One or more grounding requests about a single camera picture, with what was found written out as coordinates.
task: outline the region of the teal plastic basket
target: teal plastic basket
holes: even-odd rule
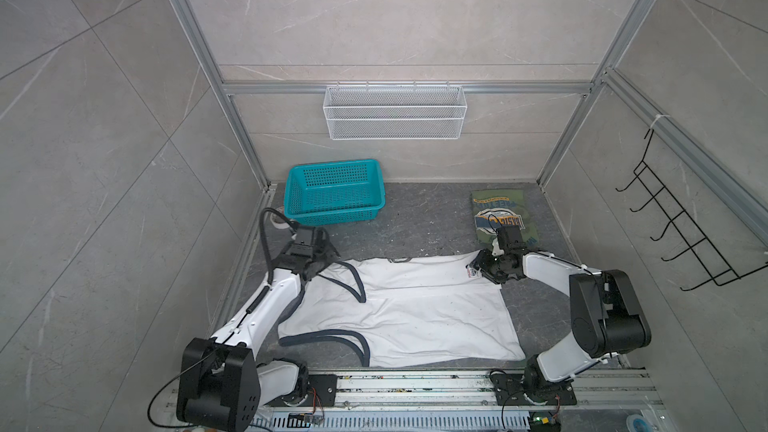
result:
[[[288,218],[328,225],[371,220],[384,203],[382,169],[369,159],[291,168],[283,204]]]

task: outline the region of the white t-shirt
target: white t-shirt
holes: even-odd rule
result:
[[[360,333],[370,347],[371,367],[460,358],[524,360],[501,286],[466,268],[476,255],[346,261],[360,273],[366,302],[316,277],[306,285],[301,305],[277,328],[278,335],[283,339],[329,329]],[[343,265],[332,264],[321,275],[358,291]]]

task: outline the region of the printed logo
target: printed logo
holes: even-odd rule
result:
[[[504,225],[517,225],[525,228],[523,219],[508,208],[486,208],[475,215],[475,227],[486,234],[495,235],[496,229]]]

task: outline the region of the work surface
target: work surface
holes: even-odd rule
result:
[[[427,255],[466,254],[478,250],[470,194],[473,190],[518,188],[538,228],[540,247],[559,257],[571,259],[568,246],[555,222],[552,210],[536,184],[386,184],[386,206],[372,221],[326,226],[342,259],[371,257],[424,257]],[[284,185],[278,185],[273,206],[283,204]],[[290,239],[286,230],[267,226],[270,249],[276,254]],[[264,278],[266,267],[261,251],[246,279],[240,301],[244,302]],[[541,282],[524,279],[502,286],[520,346],[526,357],[539,354],[570,331],[568,298]],[[297,345],[277,344],[276,326],[259,350],[256,362],[272,358],[302,360],[310,368],[359,367],[358,357],[337,343]],[[468,358],[420,368],[521,368],[523,362]]]

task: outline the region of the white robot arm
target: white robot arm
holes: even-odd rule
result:
[[[338,254],[324,229],[305,227],[282,216],[296,235],[272,260],[263,228],[268,212],[280,215],[267,208],[260,216],[267,275],[212,338],[195,338],[187,345],[179,382],[179,420],[242,432],[260,405],[275,398],[299,403],[306,396],[306,367],[288,360],[257,367],[255,353],[283,312],[298,306],[304,283],[337,260]],[[504,227],[507,230],[499,233],[504,254],[492,256],[490,251],[481,251],[471,266],[496,283],[528,277],[571,298],[572,331],[550,350],[529,360],[526,388],[546,388],[590,368],[605,354],[648,345],[650,331],[626,273],[599,271],[553,254],[530,251],[515,228]]]

